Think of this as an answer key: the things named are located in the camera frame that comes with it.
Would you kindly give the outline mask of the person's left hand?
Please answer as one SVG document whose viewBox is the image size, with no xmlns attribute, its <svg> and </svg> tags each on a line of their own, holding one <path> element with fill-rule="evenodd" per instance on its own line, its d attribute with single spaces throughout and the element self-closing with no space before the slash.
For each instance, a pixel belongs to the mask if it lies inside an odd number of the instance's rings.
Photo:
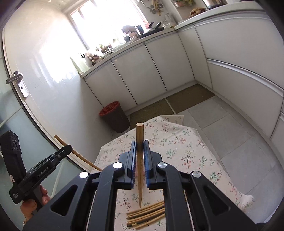
<svg viewBox="0 0 284 231">
<path fill-rule="evenodd" d="M 42 185 L 40 185 L 40 191 L 42 195 L 41 202 L 43 205 L 46 205 L 51 200 L 51 197 L 49 197 L 48 191 Z M 20 210 L 25 218 L 23 221 L 24 225 L 33 217 L 33 212 L 36 211 L 36 208 L 37 203 L 33 199 L 22 202 Z"/>
</svg>

